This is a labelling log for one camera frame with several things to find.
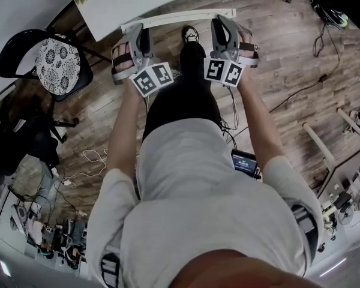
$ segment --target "electronic device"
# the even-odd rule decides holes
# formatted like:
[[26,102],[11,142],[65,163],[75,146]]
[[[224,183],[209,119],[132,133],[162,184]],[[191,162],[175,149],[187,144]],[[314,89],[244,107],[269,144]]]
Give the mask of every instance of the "electronic device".
[[257,176],[257,161],[253,154],[233,149],[231,152],[233,166],[252,178]]

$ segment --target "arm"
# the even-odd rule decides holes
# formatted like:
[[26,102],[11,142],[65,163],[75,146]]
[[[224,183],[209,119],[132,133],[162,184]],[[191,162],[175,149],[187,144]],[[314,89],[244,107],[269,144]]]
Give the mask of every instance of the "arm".
[[[125,44],[114,51],[114,57],[122,55],[127,50]],[[132,62],[124,62],[117,66],[117,72],[128,69]],[[129,79],[123,80],[124,93],[122,103],[111,132],[108,143],[107,170],[119,169],[131,179],[134,176],[134,165],[136,162],[136,134],[137,117],[141,97]]]
[[[240,35],[244,42],[252,42],[252,37],[249,34],[241,32]],[[253,53],[241,51],[240,55],[252,57]],[[260,169],[263,171],[270,159],[283,155],[281,137],[271,114],[250,79],[250,67],[248,66],[241,76],[238,91],[247,116],[254,154]]]

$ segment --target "floor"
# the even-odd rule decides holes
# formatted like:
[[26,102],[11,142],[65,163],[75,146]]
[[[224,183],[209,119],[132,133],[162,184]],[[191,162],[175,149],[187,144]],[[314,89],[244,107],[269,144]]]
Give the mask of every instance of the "floor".
[[[169,13],[197,8],[236,8],[236,21],[250,29],[259,45],[261,63],[253,71],[256,82],[266,106],[271,109],[291,93],[308,86],[323,74],[335,68],[338,58],[327,31],[324,33],[325,47],[318,58],[313,56],[313,42],[319,35],[323,23],[310,7],[308,0],[180,0],[165,5],[147,14]],[[57,31],[80,25],[77,10],[69,13],[68,18],[56,27]],[[210,22],[192,23],[200,32],[200,42],[207,54],[211,51]],[[169,61],[173,69],[178,68],[181,51],[180,30],[183,24],[172,24],[153,29],[155,47],[162,61]],[[357,134],[344,133],[345,123],[337,116],[336,108],[346,113],[360,108],[360,31],[351,26],[339,31],[329,28],[340,55],[340,65],[324,83],[300,92],[286,104],[275,110],[272,115],[281,133],[284,151],[292,166],[301,173],[311,187],[315,187],[325,174],[323,155],[302,128],[308,122],[328,148],[341,159],[360,147]],[[110,48],[121,37],[116,32],[105,40],[95,43],[88,29],[79,33],[79,38],[94,50],[107,56]],[[121,105],[122,86],[115,86],[110,76],[110,65],[101,62],[94,67],[94,80],[84,90],[59,103],[55,108],[55,118],[80,119],[76,128],[67,130],[68,140],[58,147],[60,165],[58,171],[64,176],[83,172],[87,175],[98,174],[104,167],[101,162],[89,162],[83,151],[93,149],[105,157],[108,136]],[[227,89],[212,85],[221,114],[229,125],[233,125],[232,99]],[[34,93],[49,101],[48,94],[39,82],[19,82],[12,97],[14,103],[29,99]],[[235,93],[239,113],[239,127],[235,134],[247,125],[243,105]],[[145,108],[142,105],[139,115],[138,145],[145,125]],[[238,148],[252,152],[248,130],[236,137]],[[59,190],[76,209],[90,212],[101,187],[105,171],[95,177],[76,175],[71,180],[76,188],[64,185]],[[17,193],[34,194],[41,180],[41,167],[37,160],[26,157],[21,163],[14,189]],[[73,215],[74,209],[58,194],[56,202],[51,202],[50,224],[60,222],[64,217]]]

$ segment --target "black and white cushion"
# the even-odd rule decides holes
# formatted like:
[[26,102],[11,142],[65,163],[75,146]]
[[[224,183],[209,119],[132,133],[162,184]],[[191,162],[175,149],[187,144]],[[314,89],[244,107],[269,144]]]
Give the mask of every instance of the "black and white cushion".
[[80,56],[77,48],[52,38],[44,40],[37,54],[36,72],[49,92],[55,95],[69,93],[79,79]]

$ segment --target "foot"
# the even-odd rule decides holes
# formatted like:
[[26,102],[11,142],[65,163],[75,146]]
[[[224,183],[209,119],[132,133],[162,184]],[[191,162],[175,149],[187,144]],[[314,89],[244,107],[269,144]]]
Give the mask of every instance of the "foot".
[[199,42],[199,33],[198,31],[192,26],[185,26],[181,31],[181,37],[184,44],[189,43],[190,41]]

